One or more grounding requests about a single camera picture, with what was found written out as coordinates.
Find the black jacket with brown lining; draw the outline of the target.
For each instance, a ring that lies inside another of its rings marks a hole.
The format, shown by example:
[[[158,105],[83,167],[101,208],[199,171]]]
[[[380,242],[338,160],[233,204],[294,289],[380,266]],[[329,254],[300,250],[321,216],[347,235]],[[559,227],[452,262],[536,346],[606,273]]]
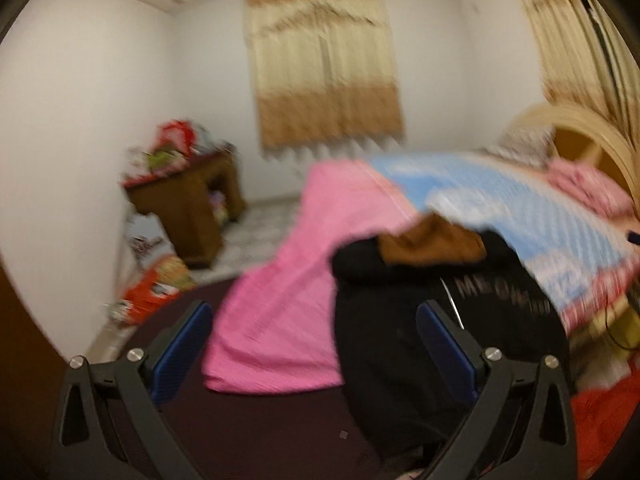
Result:
[[[564,326],[500,234],[430,214],[330,267],[345,402],[381,478],[575,477]]]

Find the orange patterned floor bag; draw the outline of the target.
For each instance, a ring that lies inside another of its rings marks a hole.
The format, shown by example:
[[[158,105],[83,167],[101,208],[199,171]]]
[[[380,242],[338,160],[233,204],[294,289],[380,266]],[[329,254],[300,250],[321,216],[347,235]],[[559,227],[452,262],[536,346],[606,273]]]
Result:
[[[196,284],[186,264],[176,255],[159,258],[142,279],[128,288],[108,309],[110,320],[120,326],[137,326]]]

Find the light blue printed bed sheet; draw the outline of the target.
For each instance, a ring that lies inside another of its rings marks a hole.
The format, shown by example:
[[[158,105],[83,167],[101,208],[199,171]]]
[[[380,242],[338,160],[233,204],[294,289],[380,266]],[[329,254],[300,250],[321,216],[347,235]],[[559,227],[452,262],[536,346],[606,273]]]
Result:
[[[498,232],[569,332],[615,304],[638,278],[639,253],[623,231],[498,159],[428,152],[376,156],[370,165],[417,210]]]

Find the white printed paper bag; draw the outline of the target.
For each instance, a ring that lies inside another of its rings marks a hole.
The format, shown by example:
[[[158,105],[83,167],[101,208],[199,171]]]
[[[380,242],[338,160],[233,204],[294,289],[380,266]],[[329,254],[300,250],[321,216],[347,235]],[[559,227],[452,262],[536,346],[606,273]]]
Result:
[[[132,214],[125,224],[125,240],[142,269],[171,253],[170,243],[156,214]]]

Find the pink patterned bed blanket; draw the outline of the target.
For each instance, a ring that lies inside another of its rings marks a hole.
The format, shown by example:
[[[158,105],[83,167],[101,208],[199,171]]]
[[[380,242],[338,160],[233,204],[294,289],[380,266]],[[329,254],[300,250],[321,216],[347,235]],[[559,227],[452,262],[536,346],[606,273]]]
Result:
[[[233,284],[216,314],[202,362],[205,387],[276,394],[341,385],[330,258],[341,244],[408,226],[415,213],[368,162],[314,165],[292,231],[272,259]]]

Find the brown wooden desk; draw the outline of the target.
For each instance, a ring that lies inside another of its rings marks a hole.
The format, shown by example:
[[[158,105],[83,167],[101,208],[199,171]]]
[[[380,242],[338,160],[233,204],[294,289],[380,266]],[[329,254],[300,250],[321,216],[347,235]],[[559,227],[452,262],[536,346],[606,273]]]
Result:
[[[183,170],[122,185],[139,214],[156,214],[177,255],[190,268],[210,266],[224,247],[211,192],[224,196],[228,218],[241,218],[246,203],[235,163],[235,149],[193,157]]]

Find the pink floral folded quilt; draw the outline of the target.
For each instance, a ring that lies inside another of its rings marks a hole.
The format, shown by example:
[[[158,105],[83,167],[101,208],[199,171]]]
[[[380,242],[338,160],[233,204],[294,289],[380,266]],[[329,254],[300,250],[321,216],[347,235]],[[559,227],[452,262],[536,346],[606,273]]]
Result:
[[[547,182],[577,200],[601,218],[634,215],[634,201],[612,178],[584,162],[554,158],[546,172]]]

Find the stacked colourful boxes under desk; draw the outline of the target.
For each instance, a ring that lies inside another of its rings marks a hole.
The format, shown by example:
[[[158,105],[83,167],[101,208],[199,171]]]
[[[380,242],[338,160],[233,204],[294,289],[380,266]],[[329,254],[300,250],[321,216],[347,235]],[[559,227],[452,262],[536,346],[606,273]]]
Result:
[[[209,205],[212,207],[214,219],[218,226],[223,228],[229,222],[229,209],[227,197],[221,190],[210,190],[208,193]]]

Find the grey patterned pillow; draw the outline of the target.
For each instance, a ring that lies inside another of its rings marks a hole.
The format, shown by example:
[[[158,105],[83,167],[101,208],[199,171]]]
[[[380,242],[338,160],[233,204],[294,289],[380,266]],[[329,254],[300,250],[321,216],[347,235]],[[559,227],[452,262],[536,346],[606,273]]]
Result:
[[[554,134],[552,125],[515,127],[503,133],[485,152],[514,164],[544,169],[551,157]]]

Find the cream wooden bed headboard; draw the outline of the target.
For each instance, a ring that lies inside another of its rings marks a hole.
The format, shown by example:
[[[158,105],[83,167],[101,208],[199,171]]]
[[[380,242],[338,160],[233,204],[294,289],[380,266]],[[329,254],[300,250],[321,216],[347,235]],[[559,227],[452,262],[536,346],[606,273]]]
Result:
[[[541,103],[508,123],[509,129],[542,126],[554,128],[555,155],[600,169],[639,203],[639,153],[607,120],[576,104]]]

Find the red items on desk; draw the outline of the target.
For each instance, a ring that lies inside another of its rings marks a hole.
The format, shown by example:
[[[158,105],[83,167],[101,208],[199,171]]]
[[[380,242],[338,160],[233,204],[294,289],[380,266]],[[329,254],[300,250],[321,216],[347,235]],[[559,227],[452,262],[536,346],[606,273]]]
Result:
[[[188,120],[171,120],[157,127],[154,148],[169,146],[172,150],[190,156],[195,139],[196,133]]]

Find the beige side curtain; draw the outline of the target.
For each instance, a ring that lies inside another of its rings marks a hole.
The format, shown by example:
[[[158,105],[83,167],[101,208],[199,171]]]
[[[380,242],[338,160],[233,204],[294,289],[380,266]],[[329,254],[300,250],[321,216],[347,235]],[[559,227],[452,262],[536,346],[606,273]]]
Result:
[[[598,0],[521,0],[540,55],[544,96],[602,116],[639,139],[639,66]]]

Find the beige patterned window curtain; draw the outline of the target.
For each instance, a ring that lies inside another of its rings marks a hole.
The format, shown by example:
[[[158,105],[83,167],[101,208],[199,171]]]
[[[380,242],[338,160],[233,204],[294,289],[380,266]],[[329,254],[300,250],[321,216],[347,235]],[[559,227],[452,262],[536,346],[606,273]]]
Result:
[[[404,134],[384,0],[245,0],[267,151]]]

